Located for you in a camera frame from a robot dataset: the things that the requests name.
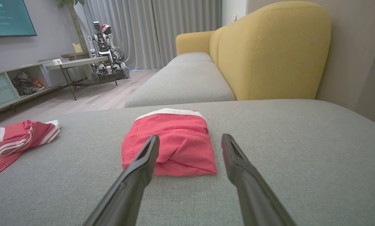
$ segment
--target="television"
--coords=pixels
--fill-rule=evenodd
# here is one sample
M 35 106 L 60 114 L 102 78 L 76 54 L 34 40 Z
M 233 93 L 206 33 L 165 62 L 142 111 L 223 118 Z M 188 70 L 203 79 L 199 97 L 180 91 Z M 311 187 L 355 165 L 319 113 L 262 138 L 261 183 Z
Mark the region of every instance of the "television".
M 36 35 L 23 0 L 0 0 L 0 37 Z

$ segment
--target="folded red cloth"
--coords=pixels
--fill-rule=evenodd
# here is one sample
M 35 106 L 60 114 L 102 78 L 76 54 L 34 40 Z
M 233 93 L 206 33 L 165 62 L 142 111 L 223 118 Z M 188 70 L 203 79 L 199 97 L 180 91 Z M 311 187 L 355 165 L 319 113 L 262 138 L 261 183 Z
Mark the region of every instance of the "folded red cloth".
M 160 139 L 155 175 L 217 174 L 206 120 L 197 111 L 169 108 L 150 112 L 135 120 L 122 143 L 123 168 L 133 161 L 153 134 Z
M 0 127 L 0 172 L 28 148 L 50 143 L 60 132 L 61 123 L 27 120 Z

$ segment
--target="sofa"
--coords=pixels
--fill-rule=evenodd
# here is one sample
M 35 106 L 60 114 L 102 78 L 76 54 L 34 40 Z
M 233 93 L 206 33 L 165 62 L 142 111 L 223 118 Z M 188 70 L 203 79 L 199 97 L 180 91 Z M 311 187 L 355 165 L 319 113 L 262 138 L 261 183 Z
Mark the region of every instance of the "sofa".
M 314 99 L 330 38 L 327 11 L 302 1 L 265 6 L 215 31 L 181 34 L 177 57 L 125 107 Z
M 63 128 L 56 139 L 0 173 L 0 226 L 82 225 L 123 170 L 122 140 L 134 120 L 165 107 L 204 116 L 218 174 L 153 176 L 136 225 L 243 225 L 222 157 L 223 133 L 234 137 L 297 225 L 375 225 L 375 123 L 332 103 L 285 99 L 57 116 Z

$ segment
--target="yellow sofa backrest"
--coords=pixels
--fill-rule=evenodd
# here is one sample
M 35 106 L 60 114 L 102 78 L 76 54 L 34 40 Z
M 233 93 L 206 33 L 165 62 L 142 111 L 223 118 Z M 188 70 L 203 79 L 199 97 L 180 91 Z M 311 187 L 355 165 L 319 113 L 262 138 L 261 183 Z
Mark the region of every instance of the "yellow sofa backrest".
M 209 52 L 236 100 L 314 99 L 330 38 L 331 21 L 323 7 L 287 1 L 215 31 Z

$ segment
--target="wooden floor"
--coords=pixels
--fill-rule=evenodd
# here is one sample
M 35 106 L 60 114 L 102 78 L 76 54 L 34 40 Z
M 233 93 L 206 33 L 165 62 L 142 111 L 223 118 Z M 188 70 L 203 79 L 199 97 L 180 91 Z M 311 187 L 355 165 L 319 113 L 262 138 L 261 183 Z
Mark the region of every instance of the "wooden floor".
M 75 101 L 69 88 L 53 91 L 0 112 L 0 127 L 16 122 L 44 121 L 59 114 L 123 108 L 127 97 L 158 70 L 131 71 L 129 79 L 87 87 L 77 92 Z

